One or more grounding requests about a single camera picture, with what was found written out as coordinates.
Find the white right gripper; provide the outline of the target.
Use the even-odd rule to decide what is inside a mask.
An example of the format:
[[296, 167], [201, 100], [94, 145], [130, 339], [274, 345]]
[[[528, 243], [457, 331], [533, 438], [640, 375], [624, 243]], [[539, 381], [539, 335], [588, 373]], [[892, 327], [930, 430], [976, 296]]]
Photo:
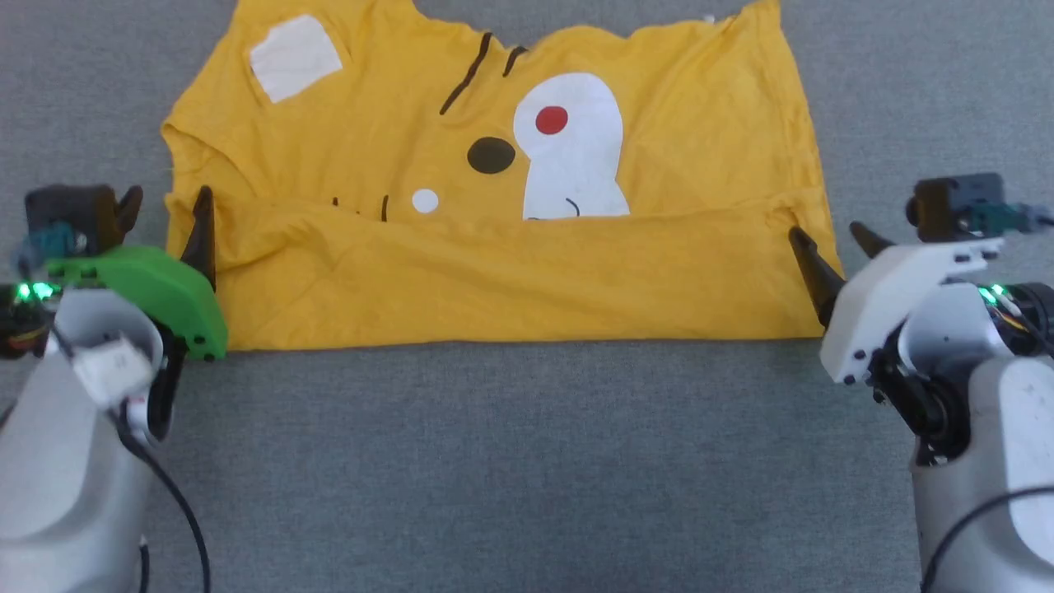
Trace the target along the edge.
[[848, 226], [867, 259], [846, 283], [820, 254], [801, 226], [788, 240], [809, 294], [814, 313], [827, 330], [819, 352], [831, 379], [861, 379], [870, 354], [948, 278], [985, 269], [985, 253], [999, 254], [1004, 239], [893, 246], [895, 243], [860, 221]]

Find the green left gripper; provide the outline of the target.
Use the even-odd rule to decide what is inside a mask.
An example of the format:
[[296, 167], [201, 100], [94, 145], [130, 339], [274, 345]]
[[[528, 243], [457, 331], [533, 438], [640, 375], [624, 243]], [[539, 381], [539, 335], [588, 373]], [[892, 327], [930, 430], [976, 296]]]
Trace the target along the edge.
[[[116, 203], [121, 236], [135, 228], [143, 196], [141, 185], [132, 185]], [[184, 340], [192, 359], [226, 359], [229, 333], [215, 294], [214, 196], [208, 185], [199, 189], [192, 214], [180, 260], [159, 248], [117, 246], [94, 258], [48, 259], [48, 275], [64, 284], [112, 290]]]

